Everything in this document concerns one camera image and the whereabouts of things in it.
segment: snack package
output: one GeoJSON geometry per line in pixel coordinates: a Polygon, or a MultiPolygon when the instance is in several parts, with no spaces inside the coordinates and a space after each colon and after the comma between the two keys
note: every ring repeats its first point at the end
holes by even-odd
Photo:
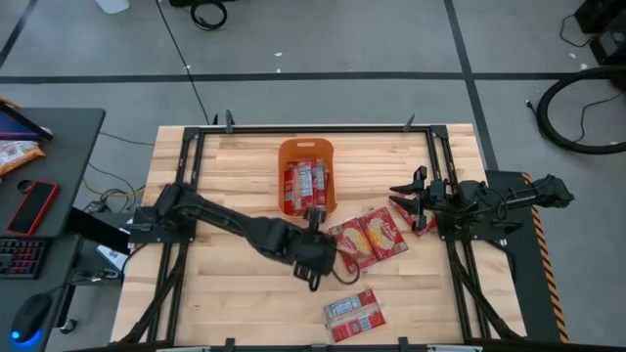
{"type": "Polygon", "coordinates": [[[321,158],[315,159],[315,173],[313,174],[313,184],[315,187],[315,208],[326,210],[326,198],[328,184],[328,170],[321,158]]]}
{"type": "Polygon", "coordinates": [[[333,342],[342,341],[384,323],[382,310],[371,289],[324,307],[324,325],[333,342]]]}
{"type": "Polygon", "coordinates": [[[0,176],[45,155],[36,142],[0,141],[0,176]]]}
{"type": "Polygon", "coordinates": [[[285,212],[299,216],[315,206],[312,160],[290,161],[285,171],[285,212]]]}
{"type": "MultiPolygon", "coordinates": [[[[402,194],[397,194],[396,196],[399,196],[402,198],[414,198],[415,197],[415,196],[406,196],[402,194]]],[[[409,214],[406,210],[402,208],[402,206],[398,205],[398,203],[396,203],[395,201],[391,199],[389,200],[389,203],[400,214],[400,216],[402,216],[404,221],[406,221],[406,223],[409,224],[409,227],[413,228],[413,222],[415,222],[417,216],[409,214]]],[[[432,229],[434,229],[437,226],[437,222],[435,221],[435,218],[434,216],[432,216],[431,213],[425,213],[425,215],[427,219],[426,227],[420,231],[416,231],[416,230],[413,231],[413,233],[418,235],[418,237],[421,237],[427,234],[428,232],[430,232],[432,229]]]]}
{"type": "Polygon", "coordinates": [[[386,207],[368,212],[359,217],[359,222],[379,260],[409,249],[386,207]]]}
{"type": "Polygon", "coordinates": [[[348,273],[356,272],[359,267],[363,271],[379,262],[357,219],[330,228],[329,234],[337,236],[336,245],[341,249],[339,254],[343,258],[348,273]]]}

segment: red phone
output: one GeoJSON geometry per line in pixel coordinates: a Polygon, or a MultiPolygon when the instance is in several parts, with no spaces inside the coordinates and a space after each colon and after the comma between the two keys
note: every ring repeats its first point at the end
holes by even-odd
{"type": "Polygon", "coordinates": [[[59,185],[57,184],[35,181],[30,186],[18,212],[11,219],[7,231],[26,236],[34,234],[58,192],[59,185]]]}

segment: black line on floor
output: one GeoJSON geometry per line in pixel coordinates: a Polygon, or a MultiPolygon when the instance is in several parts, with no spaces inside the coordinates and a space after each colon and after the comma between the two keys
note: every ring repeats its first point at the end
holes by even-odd
{"type": "MultiPolygon", "coordinates": [[[[307,73],[216,73],[193,74],[195,82],[250,82],[298,80],[559,80],[574,72],[307,72],[307,73]]],[[[76,76],[0,76],[5,84],[63,84],[63,83],[176,83],[188,82],[185,74],[145,75],[76,75],[76,76]]]]}
{"type": "Polygon", "coordinates": [[[32,13],[32,10],[37,4],[37,1],[38,0],[30,0],[30,2],[28,2],[26,9],[23,11],[22,16],[20,17],[20,20],[18,21],[16,26],[13,28],[13,31],[11,32],[9,39],[7,39],[7,42],[4,44],[4,47],[2,48],[2,51],[0,51],[0,68],[2,68],[2,65],[7,61],[9,54],[11,54],[11,50],[13,49],[13,46],[18,41],[18,37],[20,36],[20,33],[22,33],[22,29],[26,25],[26,21],[28,21],[28,17],[30,17],[30,14],[32,13]]]}
{"type": "Polygon", "coordinates": [[[443,2],[446,6],[446,13],[448,14],[448,20],[450,21],[450,27],[452,29],[452,37],[454,38],[454,43],[457,46],[457,54],[459,55],[461,70],[463,71],[466,86],[468,88],[469,103],[471,104],[471,110],[476,121],[476,130],[478,131],[478,137],[480,144],[482,145],[482,153],[485,156],[485,166],[488,170],[498,170],[496,153],[493,150],[493,144],[491,143],[491,137],[489,136],[489,129],[487,128],[487,121],[485,120],[482,105],[480,104],[480,97],[478,96],[478,90],[476,89],[476,82],[474,81],[473,74],[471,72],[470,57],[468,56],[468,51],[466,50],[466,44],[463,41],[461,26],[459,25],[459,19],[457,18],[457,11],[454,8],[452,0],[444,0],[443,2]]]}
{"type": "Polygon", "coordinates": [[[474,80],[559,80],[575,72],[473,73],[474,80]]]}
{"type": "MultiPolygon", "coordinates": [[[[193,74],[194,82],[250,82],[294,80],[424,79],[461,80],[460,72],[308,72],[308,73],[224,73],[193,74]]],[[[188,82],[186,74],[96,75],[96,76],[0,76],[0,83],[171,83],[188,82]]]]}

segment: desk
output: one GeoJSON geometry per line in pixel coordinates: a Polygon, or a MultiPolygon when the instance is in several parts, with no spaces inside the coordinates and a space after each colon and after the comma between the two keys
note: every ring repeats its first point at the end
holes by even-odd
{"type": "MultiPolygon", "coordinates": [[[[485,180],[472,126],[447,128],[459,180],[485,180]]],[[[154,203],[164,185],[174,180],[183,130],[159,128],[145,204],[154,203]]],[[[425,136],[413,133],[210,135],[204,141],[198,191],[250,216],[281,216],[278,147],[289,138],[312,136],[335,146],[338,208],[323,230],[370,206],[386,204],[389,186],[409,183],[418,166],[429,165],[425,136]]],[[[186,180],[193,155],[188,155],[186,180]]],[[[443,155],[440,146],[438,155],[443,155]]],[[[305,282],[294,278],[291,267],[262,257],[246,240],[198,224],[187,258],[175,344],[223,345],[227,337],[236,338],[238,345],[329,343],[322,307],[366,287],[375,290],[387,324],[342,344],[397,344],[398,336],[409,336],[411,343],[462,342],[445,243],[435,235],[418,239],[392,214],[410,252],[381,263],[354,286],[324,278],[317,292],[309,292],[305,282]]],[[[150,244],[129,263],[112,340],[126,335],[152,300],[161,247],[150,244]]],[[[474,245],[474,253],[485,296],[513,330],[524,334],[507,257],[481,242],[474,245]]],[[[467,300],[472,331],[478,336],[473,304],[467,300]]],[[[157,339],[164,338],[167,302],[164,307],[157,339]]]]}
{"type": "Polygon", "coordinates": [[[0,234],[5,229],[23,199],[17,189],[19,181],[45,180],[59,184],[60,191],[37,229],[36,237],[55,237],[51,242],[44,267],[37,280],[0,281],[0,350],[44,350],[50,330],[63,318],[63,303],[71,296],[72,288],[58,289],[53,294],[50,313],[46,317],[37,343],[17,348],[9,341],[11,323],[25,300],[38,292],[45,292],[70,280],[76,253],[83,243],[79,235],[65,235],[67,219],[72,210],[87,161],[105,118],[100,109],[23,109],[22,113],[35,123],[50,128],[52,142],[43,142],[46,157],[38,158],[3,178],[0,184],[0,234]]]}

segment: yellow wire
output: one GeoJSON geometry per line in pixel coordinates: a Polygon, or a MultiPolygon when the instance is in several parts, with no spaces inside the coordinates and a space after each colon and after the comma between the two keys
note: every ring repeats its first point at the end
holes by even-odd
{"type": "Polygon", "coordinates": [[[21,108],[18,104],[6,99],[6,98],[1,98],[0,97],[0,103],[4,103],[8,106],[12,106],[13,108],[21,108]]]}
{"type": "MultiPolygon", "coordinates": [[[[111,192],[109,192],[109,193],[105,193],[105,192],[96,191],[96,190],[92,189],[92,188],[91,188],[91,187],[87,184],[87,181],[85,181],[85,179],[82,179],[82,184],[85,186],[85,188],[86,188],[87,190],[89,190],[89,192],[91,192],[91,193],[95,193],[96,195],[100,195],[100,196],[109,196],[109,197],[130,197],[130,196],[132,196],[132,195],[133,195],[133,193],[132,193],[132,192],[129,192],[129,193],[127,193],[127,194],[120,194],[120,193],[111,194],[111,192]]],[[[143,193],[145,190],[146,190],[146,189],[142,189],[142,190],[136,191],[134,194],[135,194],[135,195],[138,195],[138,194],[140,194],[140,193],[143,193]]]]}

